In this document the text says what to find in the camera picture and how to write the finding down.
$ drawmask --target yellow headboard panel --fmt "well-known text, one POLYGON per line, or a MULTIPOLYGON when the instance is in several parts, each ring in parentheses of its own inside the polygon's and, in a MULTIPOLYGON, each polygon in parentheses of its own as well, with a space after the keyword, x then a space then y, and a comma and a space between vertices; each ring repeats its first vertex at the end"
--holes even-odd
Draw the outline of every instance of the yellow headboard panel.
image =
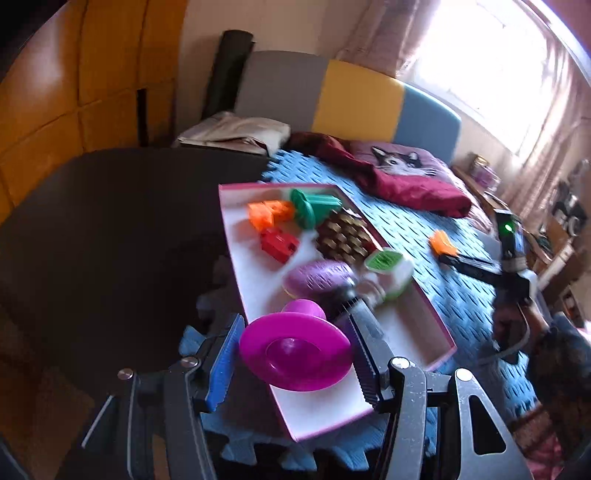
POLYGON ((404 85, 381 73, 329 61, 314 114, 313 132, 350 140, 389 142, 394 136, 404 85))

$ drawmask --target blue foam mat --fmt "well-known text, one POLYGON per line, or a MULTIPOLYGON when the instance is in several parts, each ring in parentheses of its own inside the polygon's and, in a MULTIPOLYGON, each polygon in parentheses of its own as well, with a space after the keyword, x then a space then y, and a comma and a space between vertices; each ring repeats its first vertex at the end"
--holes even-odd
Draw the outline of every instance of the blue foam mat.
MULTIPOLYGON (((277 152, 269 163, 268 171, 263 174, 262 181, 338 185, 393 248, 406 251, 414 258, 414 277, 449 328, 457 345, 457 353, 438 371, 451 374, 460 367, 472 370, 506 422, 515 420, 534 405, 534 390, 525 378, 526 356, 521 355, 517 365, 503 361, 484 366, 476 364, 478 358, 493 352, 493 288, 446 267, 441 268, 431 254, 427 238, 434 230, 442 229, 463 254, 488 258, 476 232, 466 220, 408 209, 367 195, 342 173, 324 165, 317 158, 297 152, 277 152)), ((226 299, 230 292, 231 288, 222 297, 226 299)), ((260 381, 248 371, 235 375, 226 402, 215 414, 204 416, 203 420, 206 430, 229 438, 222 452, 224 458, 253 464, 256 462, 254 444, 277 443, 287 448, 281 459, 284 468, 315 470, 312 452, 322 448, 332 451, 348 468, 364 470, 368 468, 365 452, 379 447, 384 435, 386 419, 370 415, 335 432, 295 444, 278 430, 277 420, 271 417, 274 409, 268 402, 270 399, 266 387, 261 386, 260 381), (235 384, 241 384, 240 389, 236 390, 235 384), (234 402, 235 397, 241 398, 241 401, 234 402), (258 405, 246 405, 249 403, 248 397, 257 398, 252 403, 258 405), (245 411, 251 419, 250 423, 244 422, 245 411)), ((436 423, 436 412, 429 409, 426 434, 428 455, 434 453, 436 423)))

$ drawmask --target folded cloth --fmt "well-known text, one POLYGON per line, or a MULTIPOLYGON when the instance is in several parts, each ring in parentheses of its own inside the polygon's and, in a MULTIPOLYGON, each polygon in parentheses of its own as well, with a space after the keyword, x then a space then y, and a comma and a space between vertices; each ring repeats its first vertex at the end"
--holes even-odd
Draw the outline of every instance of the folded cloth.
POLYGON ((219 112, 185 130, 177 137, 177 144, 273 155, 290 131, 289 125, 270 118, 241 118, 232 112, 219 112))
MULTIPOLYGON (((472 202, 453 183, 428 176, 431 172, 426 173, 420 168, 400 174, 398 170, 357 158, 343 144, 351 148, 353 142, 341 143, 329 135, 298 132, 291 136, 284 149, 314 155, 326 163, 340 167, 362 190, 392 203, 453 218, 463 218, 470 212, 472 202)), ((410 150, 417 153, 419 151, 416 148, 410 150)))

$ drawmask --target toy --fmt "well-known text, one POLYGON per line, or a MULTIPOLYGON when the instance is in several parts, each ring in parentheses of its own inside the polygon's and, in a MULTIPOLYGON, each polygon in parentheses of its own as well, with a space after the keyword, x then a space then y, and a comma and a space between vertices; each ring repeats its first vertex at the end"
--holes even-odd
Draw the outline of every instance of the toy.
POLYGON ((316 231, 316 248, 327 259, 355 265, 382 249, 367 230, 367 223, 351 210, 332 212, 316 231))
POLYGON ((343 379, 353 362, 350 342, 313 301, 294 300, 257 318, 240 338, 240 356, 261 380, 308 392, 343 379))
POLYGON ((283 264, 295 253, 299 244, 296 237, 279 228, 268 228, 261 232, 261 249, 283 264))
POLYGON ((263 205, 271 211, 275 223, 293 220, 296 214, 294 204, 286 200, 269 200, 263 202, 263 205))
POLYGON ((312 230, 331 212, 343 207, 335 196, 306 194, 298 189, 291 191, 290 200, 295 207, 295 221, 304 230, 312 230))
POLYGON ((262 232, 266 228, 273 228, 277 222, 292 220, 295 213, 294 204, 285 200, 248 204, 248 219, 258 232, 262 232))
POLYGON ((372 310, 399 297, 413 279, 413 259, 391 248, 376 250, 363 264, 365 272, 357 285, 357 293, 372 310))
POLYGON ((317 260, 291 270, 283 279, 283 288, 295 299, 314 300, 325 291, 355 285, 357 275, 345 262, 317 260))
POLYGON ((275 226, 273 212, 263 203, 248 204, 248 220, 257 232, 262 232, 267 228, 275 226))

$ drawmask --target red toy block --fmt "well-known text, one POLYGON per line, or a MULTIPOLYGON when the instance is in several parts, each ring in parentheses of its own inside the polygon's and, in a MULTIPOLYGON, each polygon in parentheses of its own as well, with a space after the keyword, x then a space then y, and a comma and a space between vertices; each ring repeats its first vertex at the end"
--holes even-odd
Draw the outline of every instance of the red toy block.
POLYGON ((268 228, 261 232, 261 250, 283 264, 296 252, 299 244, 296 237, 279 228, 268 228))

